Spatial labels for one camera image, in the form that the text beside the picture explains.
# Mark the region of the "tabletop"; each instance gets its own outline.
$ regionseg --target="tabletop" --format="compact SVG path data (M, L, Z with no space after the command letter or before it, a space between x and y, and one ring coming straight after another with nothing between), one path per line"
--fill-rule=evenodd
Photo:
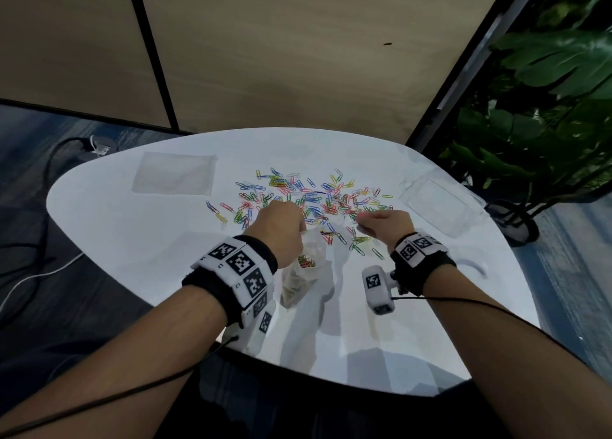
M281 195L268 179L256 176L258 171L270 175L272 169L296 174L304 186L314 184L320 191L323 183L340 184L340 176L349 186L353 180L347 192L368 187L373 195L379 189L376 199L409 211L414 225L443 242L455 259L480 264L486 276L470 266L459 268L481 289L539 325L520 265L494 222L485 217L450 238L411 211L399 199L410 180L434 171L447 175L414 150L385 140L283 127L159 141L75 167L53 185L47 208L94 263L155 306L180 288L203 252L227 235L241 234L234 214L221 206L236 211L245 200L239 194L251 196L252 190L241 190L237 182L266 187L261 191L266 196ZM220 217L228 220L225 226ZM349 216L339 221L354 225ZM372 313L361 271L370 265L390 271L394 264L384 247L377 249L382 259L371 253L376 245L362 249L368 253L358 254L337 240L327 248L329 276L318 280L294 308L277 305L257 358L358 388L421 396L469 379L427 303L397 301L394 313ZM277 301L281 277L281 271L276 273Z

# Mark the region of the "white table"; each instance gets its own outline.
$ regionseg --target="white table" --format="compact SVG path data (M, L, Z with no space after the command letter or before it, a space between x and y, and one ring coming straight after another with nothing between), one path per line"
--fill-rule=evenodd
M135 194L132 183L145 152L217 155L211 196ZM255 171L302 173L317 185L334 168L355 187L381 188L399 201L400 183L439 170L404 146L366 136L302 128L219 131L160 141L87 162L51 188L47 208L67 236L119 283L152 305L180 287L203 251L226 234L241 233L229 219L224 232L206 201L237 208L236 181L256 182ZM437 236L456 257L484 264L488 277L461 267L481 288L519 316L538 325L531 292L511 249L486 218L451 239L411 212L417 228ZM333 277L320 280L290 310L277 306L259 359L295 371L359 388L431 396L470 375L446 332L424 301L397 301L397 310L373 315L365 302L361 271L368 265L394 265L362 257L335 240L328 249ZM280 295L281 272L275 296Z

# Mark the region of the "hand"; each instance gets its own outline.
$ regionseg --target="hand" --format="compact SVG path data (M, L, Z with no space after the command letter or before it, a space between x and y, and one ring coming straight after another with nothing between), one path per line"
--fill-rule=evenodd
M292 202L273 200L259 211L244 234L264 242L276 257L279 268L284 268L302 253L302 231L306 231L306 223L300 208Z
M384 242L389 253L393 252L402 237L415 232L410 214L402 210L360 212L356 220L359 224L357 229Z

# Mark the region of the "person's left hand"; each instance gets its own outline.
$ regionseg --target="person's left hand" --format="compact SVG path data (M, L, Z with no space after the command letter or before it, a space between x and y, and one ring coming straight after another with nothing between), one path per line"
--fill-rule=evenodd
M300 208L292 202L273 200L259 211L244 234L264 242L276 257L279 268L284 268L302 253L302 231L306 231L306 223Z

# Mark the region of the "clear plastic bag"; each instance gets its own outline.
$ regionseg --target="clear plastic bag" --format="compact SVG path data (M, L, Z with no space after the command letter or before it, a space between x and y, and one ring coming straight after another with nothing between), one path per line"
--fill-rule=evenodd
M280 304L286 309L297 305L321 277L324 268L330 265L330 262L325 260L327 245L319 228L302 233L302 243L302 254L288 266L287 273L283 274Z

